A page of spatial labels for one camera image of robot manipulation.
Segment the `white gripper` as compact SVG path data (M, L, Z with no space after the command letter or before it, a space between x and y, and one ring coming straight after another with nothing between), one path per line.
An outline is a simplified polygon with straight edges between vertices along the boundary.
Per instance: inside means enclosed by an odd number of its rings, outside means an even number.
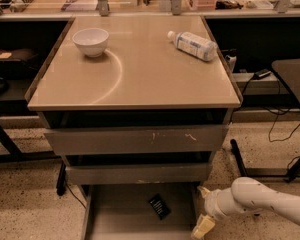
M201 214L192 230L193 240L203 240L215 226L215 220L221 221L232 215L242 214L245 208L239 204L229 188L208 190L203 186L197 187L204 199L204 209L207 215Z

